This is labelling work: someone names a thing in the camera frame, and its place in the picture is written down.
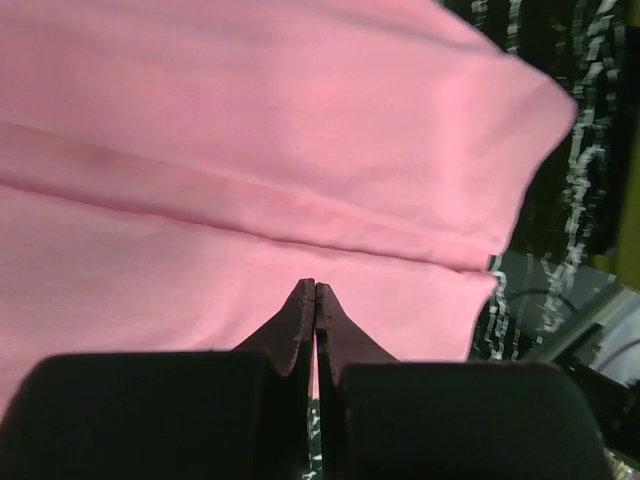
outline black surface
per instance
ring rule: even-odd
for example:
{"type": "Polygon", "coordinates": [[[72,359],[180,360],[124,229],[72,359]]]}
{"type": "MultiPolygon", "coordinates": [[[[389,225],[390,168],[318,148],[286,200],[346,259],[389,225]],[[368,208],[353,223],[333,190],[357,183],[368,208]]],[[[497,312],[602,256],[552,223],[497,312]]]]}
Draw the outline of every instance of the black surface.
{"type": "Polygon", "coordinates": [[[0,427],[0,478],[254,478],[274,377],[260,353],[48,359],[0,427]]]}
{"type": "Polygon", "coordinates": [[[587,402],[559,369],[360,365],[342,389],[353,480],[612,478],[587,402]]]}
{"type": "Polygon", "coordinates": [[[567,372],[589,402],[607,445],[640,462],[640,384],[627,388],[579,364],[568,365],[567,372]]]}

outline black object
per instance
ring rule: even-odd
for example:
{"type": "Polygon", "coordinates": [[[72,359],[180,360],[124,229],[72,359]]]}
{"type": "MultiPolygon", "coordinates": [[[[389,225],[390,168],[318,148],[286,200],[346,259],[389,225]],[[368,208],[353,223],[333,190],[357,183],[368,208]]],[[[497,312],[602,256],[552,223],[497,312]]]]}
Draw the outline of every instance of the black object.
{"type": "Polygon", "coordinates": [[[560,369],[401,364],[313,280],[231,352],[44,360],[0,425],[0,478],[300,478],[314,329],[325,479],[611,479],[560,369]]]}
{"type": "Polygon", "coordinates": [[[583,360],[585,352],[599,343],[603,330],[612,328],[610,324],[619,320],[625,301],[630,298],[629,292],[617,282],[611,283],[525,358],[552,362],[562,368],[588,400],[607,446],[638,467],[640,385],[614,382],[583,360]]]}
{"type": "Polygon", "coordinates": [[[618,244],[621,213],[625,202],[630,201],[626,198],[627,184],[640,112],[640,62],[637,60],[640,51],[640,27],[624,27],[624,39],[616,109],[612,112],[612,126],[609,132],[609,172],[603,186],[607,193],[594,211],[597,228],[591,233],[587,243],[588,252],[596,255],[606,255],[618,244]]]}

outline pink cloth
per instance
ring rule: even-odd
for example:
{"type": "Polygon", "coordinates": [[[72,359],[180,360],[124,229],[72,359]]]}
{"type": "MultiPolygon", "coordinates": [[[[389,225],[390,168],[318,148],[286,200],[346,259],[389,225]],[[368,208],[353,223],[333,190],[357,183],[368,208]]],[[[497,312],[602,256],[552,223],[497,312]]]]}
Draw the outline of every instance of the pink cloth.
{"type": "Polygon", "coordinates": [[[233,347],[303,277],[464,359],[573,110],[427,0],[0,0],[0,412],[47,355],[233,347]]]}

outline pink fabric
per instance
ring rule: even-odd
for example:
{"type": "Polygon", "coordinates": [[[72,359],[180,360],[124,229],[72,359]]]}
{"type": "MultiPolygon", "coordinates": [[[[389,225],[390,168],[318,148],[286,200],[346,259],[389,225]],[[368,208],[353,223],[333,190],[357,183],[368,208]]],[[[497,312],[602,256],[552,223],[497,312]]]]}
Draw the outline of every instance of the pink fabric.
{"type": "Polygon", "coordinates": [[[303,277],[464,359],[573,109],[427,0],[0,0],[0,412],[47,355],[233,347],[303,277]]]}

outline wire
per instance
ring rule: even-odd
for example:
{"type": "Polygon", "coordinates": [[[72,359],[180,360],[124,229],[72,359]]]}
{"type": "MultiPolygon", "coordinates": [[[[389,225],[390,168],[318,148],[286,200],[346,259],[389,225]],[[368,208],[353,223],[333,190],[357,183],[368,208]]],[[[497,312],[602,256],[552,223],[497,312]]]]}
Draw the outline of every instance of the wire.
{"type": "Polygon", "coordinates": [[[640,338],[636,338],[635,340],[632,340],[631,342],[621,346],[619,349],[617,349],[615,352],[609,355],[604,360],[604,362],[600,364],[600,366],[596,369],[596,372],[602,372],[605,368],[611,365],[615,360],[620,358],[621,355],[623,355],[624,353],[628,352],[629,350],[637,346],[640,346],[640,338]]]}
{"type": "MultiPolygon", "coordinates": [[[[520,290],[519,292],[509,295],[508,297],[505,298],[505,300],[508,303],[520,297],[526,297],[529,295],[547,295],[549,293],[550,293],[550,290],[546,290],[544,288],[531,288],[529,290],[520,290]]],[[[573,303],[571,303],[567,297],[564,297],[562,295],[557,295],[557,297],[569,310],[571,310],[571,313],[578,312],[578,309],[576,308],[576,306],[573,303]]]]}

